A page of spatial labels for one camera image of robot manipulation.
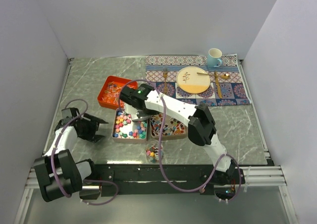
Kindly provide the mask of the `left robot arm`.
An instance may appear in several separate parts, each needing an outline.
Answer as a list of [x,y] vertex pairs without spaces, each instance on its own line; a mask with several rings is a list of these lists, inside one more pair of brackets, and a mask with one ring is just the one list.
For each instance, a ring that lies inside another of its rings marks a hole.
[[93,185],[99,178],[94,162],[86,159],[76,163],[71,150],[78,138],[91,143],[102,140],[104,136],[96,132],[100,124],[108,122],[88,113],[80,114],[77,108],[63,109],[61,114],[51,147],[34,161],[40,192],[46,202],[69,198],[82,190],[83,182]]

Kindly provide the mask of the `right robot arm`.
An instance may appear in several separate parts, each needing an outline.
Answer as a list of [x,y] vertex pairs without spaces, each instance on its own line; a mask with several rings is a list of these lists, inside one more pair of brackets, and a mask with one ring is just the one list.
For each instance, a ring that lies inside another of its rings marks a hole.
[[189,140],[203,147],[209,155],[221,183],[229,183],[235,173],[241,173],[237,162],[221,144],[215,120],[205,104],[181,102],[149,84],[141,84],[137,89],[125,85],[120,91],[119,100],[124,102],[124,107],[119,110],[131,115],[132,121],[147,120],[161,113],[163,119],[170,116],[183,123],[188,129]]

